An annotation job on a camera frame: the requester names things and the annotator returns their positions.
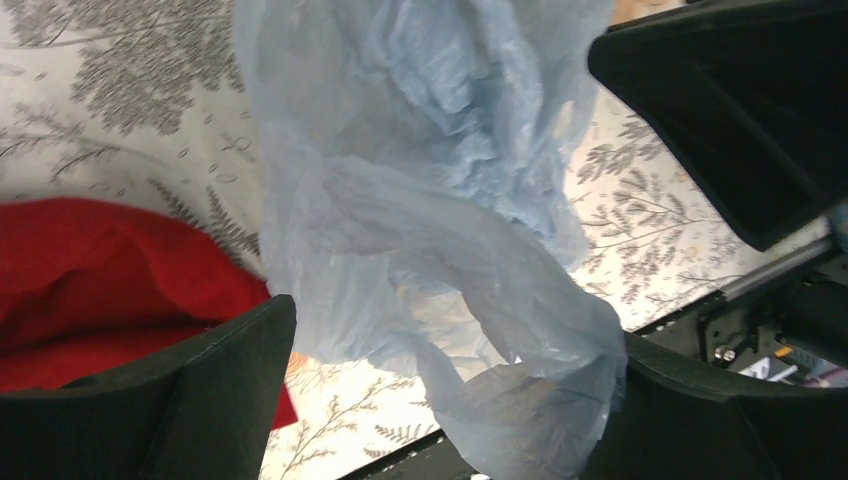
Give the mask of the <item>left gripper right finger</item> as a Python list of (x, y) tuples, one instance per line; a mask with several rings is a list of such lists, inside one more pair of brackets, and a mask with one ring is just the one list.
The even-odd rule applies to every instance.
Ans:
[(767, 382), (635, 334), (583, 479), (844, 479), (847, 391)]

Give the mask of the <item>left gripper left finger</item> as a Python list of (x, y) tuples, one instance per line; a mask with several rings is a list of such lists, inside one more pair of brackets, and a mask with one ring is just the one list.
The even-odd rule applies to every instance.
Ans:
[(53, 391), (1, 398), (5, 479), (255, 479), (296, 328), (278, 295)]

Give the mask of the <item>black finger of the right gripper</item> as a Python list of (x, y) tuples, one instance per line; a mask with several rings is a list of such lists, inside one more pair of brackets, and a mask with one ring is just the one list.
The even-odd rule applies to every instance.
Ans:
[(847, 5), (696, 1), (609, 28), (588, 68), (764, 251), (847, 199)]

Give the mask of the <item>light blue plastic trash bag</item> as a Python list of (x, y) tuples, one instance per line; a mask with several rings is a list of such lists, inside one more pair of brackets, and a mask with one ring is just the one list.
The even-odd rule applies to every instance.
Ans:
[(495, 479), (572, 479), (624, 393), (613, 307), (570, 277), (563, 191), (610, 1), (239, 1), (268, 285), (295, 350), (419, 378)]

